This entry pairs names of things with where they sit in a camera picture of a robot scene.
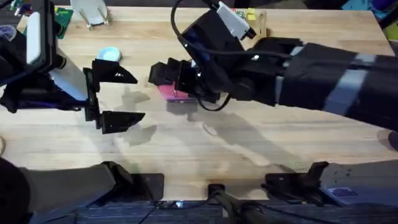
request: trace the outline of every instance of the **yellow object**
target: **yellow object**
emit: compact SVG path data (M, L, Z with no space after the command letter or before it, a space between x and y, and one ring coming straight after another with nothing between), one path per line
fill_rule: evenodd
M256 15L254 15L254 14L248 14L248 15L246 16L246 20L247 20L247 21L255 21L255 20L256 20Z
M254 14L246 15L246 22L248 22L248 24L250 26L255 26L256 25L256 15L254 15Z
M394 22L384 29L384 33L389 40L398 40L398 22Z
M246 12L246 14L255 14L256 10L253 8L248 8L248 11Z

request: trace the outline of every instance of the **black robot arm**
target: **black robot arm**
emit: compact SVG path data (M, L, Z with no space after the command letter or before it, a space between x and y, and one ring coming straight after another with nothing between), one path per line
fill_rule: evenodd
M167 64L153 65L149 81L155 85L174 85L202 106L202 101L214 103L228 93L227 100L327 111L398 130L396 57L277 37L244 50L215 9L182 34L174 15L172 25L192 61L170 58Z

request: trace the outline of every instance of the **light blue lid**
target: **light blue lid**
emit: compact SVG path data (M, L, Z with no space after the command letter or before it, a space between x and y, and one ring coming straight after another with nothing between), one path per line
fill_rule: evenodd
M121 53L116 47L105 47L98 52L97 59L109 60L118 62L121 58Z

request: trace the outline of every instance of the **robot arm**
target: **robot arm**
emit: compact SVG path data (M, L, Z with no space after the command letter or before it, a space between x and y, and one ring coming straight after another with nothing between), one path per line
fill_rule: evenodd
M216 9L182 34L173 14L172 25L195 63L170 58L168 64L153 65L149 81L155 85L173 85L200 104L228 93L228 99L327 111L398 130L396 57L274 37L245 51L236 35L239 27L231 28Z
M95 121L103 134L127 131L144 113L103 111L96 93L101 82L136 84L131 73L117 62L94 60L81 71L60 49L56 34L62 30L55 22L54 5L35 1L28 18L27 37L17 32L13 40L0 38L0 86L7 85L0 105L11 113L20 109L84 108L86 121Z

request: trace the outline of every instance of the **gray tape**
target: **gray tape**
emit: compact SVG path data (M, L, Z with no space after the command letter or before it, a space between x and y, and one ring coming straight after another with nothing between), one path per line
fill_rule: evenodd
M282 84L284 82L283 77L276 77L275 80L275 102L279 103L280 93L282 91Z
M374 63L377 55L357 54L355 60ZM355 102L368 70L347 70L325 101L323 111L345 115Z

